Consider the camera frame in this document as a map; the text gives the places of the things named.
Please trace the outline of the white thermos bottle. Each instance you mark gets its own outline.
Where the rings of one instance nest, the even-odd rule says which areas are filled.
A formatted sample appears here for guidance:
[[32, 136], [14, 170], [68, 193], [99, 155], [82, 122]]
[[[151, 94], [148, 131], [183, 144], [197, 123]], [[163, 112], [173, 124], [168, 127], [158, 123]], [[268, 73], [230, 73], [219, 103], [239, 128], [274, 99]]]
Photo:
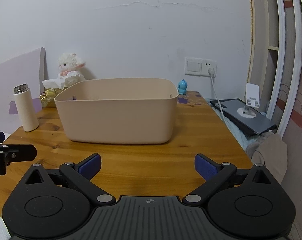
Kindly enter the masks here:
[[33, 106], [31, 91], [27, 83], [14, 87], [14, 101], [25, 132], [31, 132], [39, 126]]

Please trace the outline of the grey cloth bundle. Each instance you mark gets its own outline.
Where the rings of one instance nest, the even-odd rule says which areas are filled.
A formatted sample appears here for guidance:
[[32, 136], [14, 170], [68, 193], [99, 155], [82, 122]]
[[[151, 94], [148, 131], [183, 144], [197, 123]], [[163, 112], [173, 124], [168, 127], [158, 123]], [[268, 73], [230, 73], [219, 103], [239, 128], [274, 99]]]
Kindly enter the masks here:
[[265, 165], [279, 184], [287, 171], [287, 144], [271, 131], [261, 134], [245, 150], [253, 164]]

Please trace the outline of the gold tissue pack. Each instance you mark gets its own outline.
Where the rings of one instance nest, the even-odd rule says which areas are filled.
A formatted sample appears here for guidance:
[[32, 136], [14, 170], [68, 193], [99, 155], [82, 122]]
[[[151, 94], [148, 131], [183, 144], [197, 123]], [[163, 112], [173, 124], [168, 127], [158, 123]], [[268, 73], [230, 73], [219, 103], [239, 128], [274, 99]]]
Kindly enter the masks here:
[[60, 94], [65, 86], [62, 78], [43, 80], [44, 92], [40, 94], [40, 102], [42, 107], [56, 107], [54, 98]]

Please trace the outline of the purple headboard panel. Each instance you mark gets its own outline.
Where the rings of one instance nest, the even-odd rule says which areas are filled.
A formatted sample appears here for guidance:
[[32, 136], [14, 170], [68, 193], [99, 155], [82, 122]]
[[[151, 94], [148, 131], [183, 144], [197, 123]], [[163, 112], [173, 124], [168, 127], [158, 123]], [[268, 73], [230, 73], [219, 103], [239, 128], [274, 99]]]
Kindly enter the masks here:
[[44, 91], [45, 49], [38, 48], [0, 64], [0, 132], [12, 134], [22, 123], [14, 103], [14, 87], [28, 84], [36, 111]]

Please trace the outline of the grey laptop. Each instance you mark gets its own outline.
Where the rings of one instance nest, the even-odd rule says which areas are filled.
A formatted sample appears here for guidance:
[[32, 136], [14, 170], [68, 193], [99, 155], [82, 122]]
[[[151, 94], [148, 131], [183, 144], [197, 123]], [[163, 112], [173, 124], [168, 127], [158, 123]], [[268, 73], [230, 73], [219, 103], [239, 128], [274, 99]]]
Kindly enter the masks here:
[[211, 100], [210, 104], [229, 118], [246, 135], [261, 135], [277, 128], [276, 124], [266, 118], [255, 108], [259, 107], [259, 98], [249, 97], [246, 102], [240, 99]]

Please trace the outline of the white plush lamb toy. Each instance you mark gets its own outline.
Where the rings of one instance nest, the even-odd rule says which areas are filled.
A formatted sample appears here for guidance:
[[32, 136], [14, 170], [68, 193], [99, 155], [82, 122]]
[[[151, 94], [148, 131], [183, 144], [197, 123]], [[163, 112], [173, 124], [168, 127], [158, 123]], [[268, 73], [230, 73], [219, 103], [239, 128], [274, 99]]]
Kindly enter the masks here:
[[58, 81], [62, 89], [71, 87], [72, 85], [85, 81], [81, 73], [81, 69], [86, 62], [80, 59], [76, 53], [63, 53], [58, 61]]

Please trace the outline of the beige plastic storage bin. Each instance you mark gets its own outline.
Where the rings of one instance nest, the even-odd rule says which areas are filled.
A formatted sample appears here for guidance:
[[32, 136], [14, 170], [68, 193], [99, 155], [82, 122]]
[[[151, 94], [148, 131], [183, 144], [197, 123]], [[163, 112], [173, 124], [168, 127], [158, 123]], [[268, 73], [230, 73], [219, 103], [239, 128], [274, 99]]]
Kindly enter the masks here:
[[76, 83], [54, 102], [72, 141], [162, 144], [173, 133], [178, 95], [167, 79], [98, 79]]

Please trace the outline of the white phone stand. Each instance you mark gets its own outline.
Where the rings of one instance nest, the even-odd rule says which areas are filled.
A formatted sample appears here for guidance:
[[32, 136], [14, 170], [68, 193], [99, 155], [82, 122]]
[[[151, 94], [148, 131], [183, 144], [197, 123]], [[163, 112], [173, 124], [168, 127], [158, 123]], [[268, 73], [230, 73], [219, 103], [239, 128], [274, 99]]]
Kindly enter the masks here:
[[247, 119], [256, 117], [254, 108], [260, 107], [260, 89], [258, 85], [252, 83], [246, 84], [245, 91], [245, 104], [237, 110], [237, 113]]

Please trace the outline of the blue toy figurine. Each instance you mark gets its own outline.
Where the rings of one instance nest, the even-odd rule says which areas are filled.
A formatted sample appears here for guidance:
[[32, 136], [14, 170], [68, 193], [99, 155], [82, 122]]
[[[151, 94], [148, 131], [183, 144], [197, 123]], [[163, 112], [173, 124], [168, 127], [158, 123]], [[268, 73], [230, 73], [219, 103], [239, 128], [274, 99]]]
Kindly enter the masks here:
[[179, 83], [178, 83], [178, 94], [179, 95], [185, 95], [187, 92], [187, 82], [182, 79]]

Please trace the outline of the white wall switch socket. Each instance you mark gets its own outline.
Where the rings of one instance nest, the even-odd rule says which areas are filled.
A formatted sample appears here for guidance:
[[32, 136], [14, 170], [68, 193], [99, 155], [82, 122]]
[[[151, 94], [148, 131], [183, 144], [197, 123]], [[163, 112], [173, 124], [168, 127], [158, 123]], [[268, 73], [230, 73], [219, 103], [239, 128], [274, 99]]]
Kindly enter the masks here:
[[185, 74], [193, 76], [216, 77], [217, 63], [209, 59], [185, 57]]

